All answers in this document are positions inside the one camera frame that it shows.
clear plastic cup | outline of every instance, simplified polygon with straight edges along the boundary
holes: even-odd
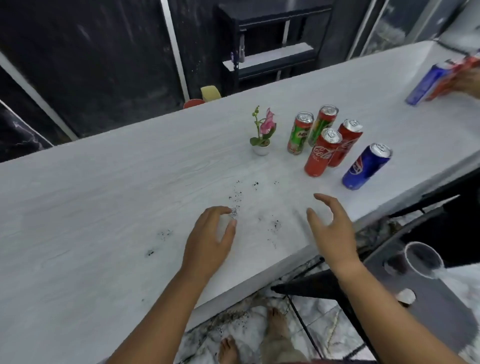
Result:
[[[384,262],[388,274],[402,276],[415,272],[422,277],[436,279],[445,269],[442,257],[427,244],[410,242],[400,252]]]

wood grain pattern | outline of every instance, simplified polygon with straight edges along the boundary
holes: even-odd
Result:
[[[305,209],[331,217],[312,193],[337,196],[360,226],[478,161],[478,101],[403,102],[451,54],[432,42],[406,46],[1,164],[2,361],[110,355],[179,268],[208,206],[237,206],[239,224],[189,327],[313,254]],[[315,179],[303,171],[309,150],[293,156],[286,145],[295,114],[324,103],[361,121],[365,134]],[[248,143],[258,104],[278,123],[266,157]],[[345,189],[342,175],[373,141],[392,147],[393,159],[361,190]]]

yellow chair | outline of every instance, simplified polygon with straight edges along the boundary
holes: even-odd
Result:
[[[220,92],[215,86],[204,86],[200,88],[200,91],[202,92],[202,98],[204,99],[205,102],[218,100],[219,98],[222,98],[222,96],[220,95]]]

bare foot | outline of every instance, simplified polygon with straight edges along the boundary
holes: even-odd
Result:
[[[235,343],[235,339],[232,336],[229,336],[220,342],[218,362],[220,364],[240,364],[239,350]]]
[[[287,326],[287,319],[277,308],[268,309],[268,333],[278,334],[284,338],[290,338],[290,331]]]

left hand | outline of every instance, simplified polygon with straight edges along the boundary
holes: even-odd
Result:
[[[220,268],[230,252],[237,221],[232,220],[228,223],[220,242],[216,238],[216,230],[220,215],[230,212],[232,210],[228,207],[214,206],[200,215],[187,239],[180,269],[182,272],[207,284]]]

